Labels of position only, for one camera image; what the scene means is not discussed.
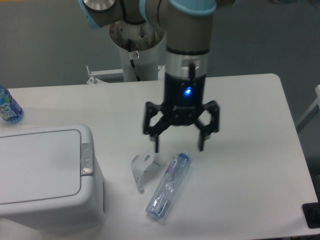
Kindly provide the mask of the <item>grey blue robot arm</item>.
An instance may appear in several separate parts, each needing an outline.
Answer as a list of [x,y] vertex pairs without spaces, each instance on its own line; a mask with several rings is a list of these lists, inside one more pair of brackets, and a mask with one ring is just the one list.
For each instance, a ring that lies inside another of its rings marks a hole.
[[203,103],[208,55],[217,9],[232,0],[81,0],[79,5],[92,28],[125,23],[120,43],[131,54],[145,48],[154,30],[166,32],[164,99],[145,104],[143,133],[159,143],[170,126],[195,125],[198,149],[219,131],[216,101]]

